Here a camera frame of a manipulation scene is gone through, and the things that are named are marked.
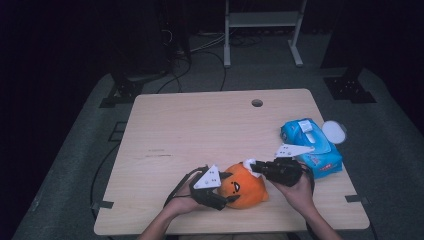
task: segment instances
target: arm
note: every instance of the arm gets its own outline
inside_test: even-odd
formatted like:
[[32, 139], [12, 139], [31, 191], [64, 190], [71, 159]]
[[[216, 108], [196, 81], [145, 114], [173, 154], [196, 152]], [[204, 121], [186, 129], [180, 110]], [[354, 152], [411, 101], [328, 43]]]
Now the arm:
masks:
[[179, 215], [192, 212], [199, 204], [190, 197], [189, 183], [187, 181], [160, 213], [153, 219], [149, 226], [137, 238], [138, 240], [161, 240], [172, 220]]
[[323, 240], [342, 239], [318, 212], [312, 199], [311, 184], [303, 174], [299, 182], [287, 187], [279, 183], [272, 184], [286, 197], [288, 203], [299, 212], [312, 228], [313, 232]]

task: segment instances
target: black tape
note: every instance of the black tape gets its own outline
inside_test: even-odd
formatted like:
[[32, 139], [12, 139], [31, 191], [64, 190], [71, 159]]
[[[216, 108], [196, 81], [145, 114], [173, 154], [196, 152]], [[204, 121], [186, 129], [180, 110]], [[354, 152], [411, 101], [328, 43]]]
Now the black tape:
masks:
[[99, 204], [98, 203], [93, 203], [92, 205], [91, 205], [91, 209], [93, 209], [93, 210], [99, 210]]
[[102, 201], [102, 202], [100, 202], [99, 207], [101, 207], [101, 208], [108, 208], [108, 209], [112, 209], [112, 207], [113, 207], [113, 202]]
[[368, 200], [368, 198], [366, 198], [366, 197], [360, 197], [358, 195], [349, 195], [349, 196], [345, 196], [345, 198], [346, 198], [346, 201], [348, 203], [351, 203], [351, 202], [361, 202], [364, 205], [371, 203]]
[[116, 122], [113, 131], [109, 135], [109, 142], [120, 142], [124, 136], [125, 128], [127, 127], [127, 122]]

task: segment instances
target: black device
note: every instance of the black device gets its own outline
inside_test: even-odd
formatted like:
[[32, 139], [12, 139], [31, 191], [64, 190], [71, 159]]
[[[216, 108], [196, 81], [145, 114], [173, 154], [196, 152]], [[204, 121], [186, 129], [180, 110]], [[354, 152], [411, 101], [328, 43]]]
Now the black device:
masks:
[[312, 169], [290, 157], [279, 157], [272, 162], [256, 161], [256, 164], [251, 164], [250, 167], [253, 172], [263, 174], [269, 181], [288, 187], [294, 186], [302, 174], [306, 173], [311, 181], [312, 191], [315, 187]]
[[[213, 191], [217, 187], [197, 187], [196, 184], [198, 181], [202, 178], [203, 175], [205, 175], [208, 171], [210, 171], [210, 168], [206, 165], [205, 167], [199, 167], [191, 171], [190, 173], [186, 174], [184, 178], [178, 183], [178, 185], [175, 187], [175, 189], [169, 194], [168, 198], [165, 201], [164, 207], [171, 201], [175, 196], [175, 194], [178, 192], [178, 190], [182, 187], [182, 185], [190, 178], [191, 175], [193, 175], [196, 172], [201, 172], [201, 174], [197, 174], [193, 180], [190, 183], [190, 195], [186, 197], [193, 198], [197, 203], [202, 204], [207, 207], [215, 208], [217, 210], [222, 210], [225, 208], [227, 203], [234, 202], [237, 200], [240, 196], [229, 196], [227, 198], [220, 196]], [[225, 179], [229, 176], [231, 176], [232, 173], [227, 172], [218, 172], [219, 179]]]

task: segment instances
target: white lid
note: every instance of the white lid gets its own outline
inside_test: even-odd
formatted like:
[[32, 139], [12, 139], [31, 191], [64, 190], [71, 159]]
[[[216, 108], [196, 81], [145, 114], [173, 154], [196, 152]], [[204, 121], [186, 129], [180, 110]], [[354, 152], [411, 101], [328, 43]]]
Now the white lid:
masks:
[[326, 121], [322, 125], [322, 132], [327, 137], [328, 141], [339, 144], [346, 140], [346, 132], [342, 126], [336, 121]]

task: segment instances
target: table surface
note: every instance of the table surface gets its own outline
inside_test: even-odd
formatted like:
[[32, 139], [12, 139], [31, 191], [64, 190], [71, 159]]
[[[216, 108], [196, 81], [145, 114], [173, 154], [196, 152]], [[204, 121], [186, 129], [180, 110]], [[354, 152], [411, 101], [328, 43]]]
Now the table surface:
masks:
[[[263, 105], [255, 107], [253, 100]], [[272, 161], [287, 121], [323, 119], [307, 89], [140, 95], [134, 102], [100, 208], [98, 235], [141, 233], [168, 194], [191, 170], [216, 164], [220, 171], [255, 158]], [[266, 181], [270, 198], [245, 210], [204, 208], [176, 218], [168, 234], [284, 232], [305, 230], [304, 219]], [[314, 201], [335, 229], [365, 229], [360, 202], [345, 169], [316, 181]]]

